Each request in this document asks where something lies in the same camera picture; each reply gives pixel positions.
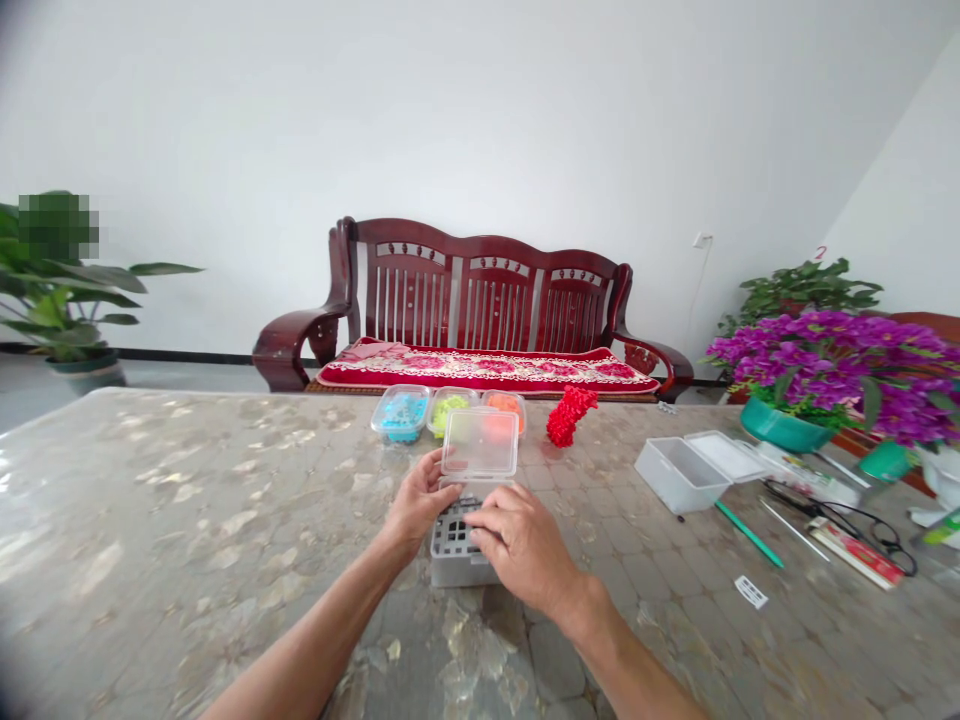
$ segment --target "sticker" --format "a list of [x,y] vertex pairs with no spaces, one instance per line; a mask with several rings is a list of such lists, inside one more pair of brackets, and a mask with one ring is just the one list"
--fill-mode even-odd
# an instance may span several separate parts
[[750,582],[746,575],[741,575],[738,577],[736,582],[733,584],[736,586],[737,590],[740,591],[740,594],[747,599],[747,602],[753,605],[757,610],[767,604],[767,596],[757,590],[757,586]]

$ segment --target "teal flower pot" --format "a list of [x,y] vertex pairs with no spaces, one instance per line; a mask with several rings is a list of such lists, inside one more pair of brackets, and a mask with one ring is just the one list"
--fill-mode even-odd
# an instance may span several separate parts
[[816,452],[837,434],[834,430],[774,410],[753,397],[743,406],[740,423],[758,440],[766,440],[794,453]]
[[908,448],[897,445],[893,440],[884,440],[857,467],[877,480],[896,482],[910,472],[913,465]]

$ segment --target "potted plant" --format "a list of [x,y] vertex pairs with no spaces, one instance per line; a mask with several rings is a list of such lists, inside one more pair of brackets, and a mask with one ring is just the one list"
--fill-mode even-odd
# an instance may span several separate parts
[[736,316],[723,316],[717,325],[720,336],[732,337],[738,328],[784,313],[796,316],[806,309],[859,312],[879,302],[875,296],[883,290],[880,285],[842,277],[850,270],[846,258],[822,265],[808,260],[799,267],[777,270],[769,278],[740,283],[750,293]]
[[84,259],[96,256],[99,233],[96,214],[85,204],[63,191],[23,196],[20,207],[0,204],[0,294],[14,301],[0,302],[9,314],[0,323],[36,343],[79,395],[126,385],[117,351],[101,338],[99,326],[139,321],[103,308],[140,307],[123,293],[147,292],[143,276],[201,271],[172,263],[86,265]]
[[[928,327],[845,312],[781,315],[707,349],[748,388],[741,422],[754,436],[812,452],[861,426],[905,446],[960,439],[960,350]],[[852,411],[854,406],[860,413]]]

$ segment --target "sofa backrest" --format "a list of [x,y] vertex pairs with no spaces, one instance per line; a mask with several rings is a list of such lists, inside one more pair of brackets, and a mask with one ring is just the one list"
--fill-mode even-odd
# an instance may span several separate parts
[[[343,280],[351,342],[360,333],[361,279],[364,334],[484,350],[609,347],[612,313],[629,291],[629,265],[587,250],[543,252],[499,235],[457,238],[394,218],[344,218],[335,231],[346,245],[338,252],[345,251],[350,273]],[[365,269],[359,267],[364,260]]]

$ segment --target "seat cushion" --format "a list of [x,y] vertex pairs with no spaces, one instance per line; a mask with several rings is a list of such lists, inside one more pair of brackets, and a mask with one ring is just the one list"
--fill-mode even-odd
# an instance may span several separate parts
[[[379,342],[360,338],[355,345]],[[379,389],[398,383],[506,390],[526,396],[556,395],[565,385],[603,395],[646,395],[660,383],[634,370],[607,348],[585,353],[525,353],[411,346],[402,356],[373,356],[327,363],[316,382],[329,388]]]

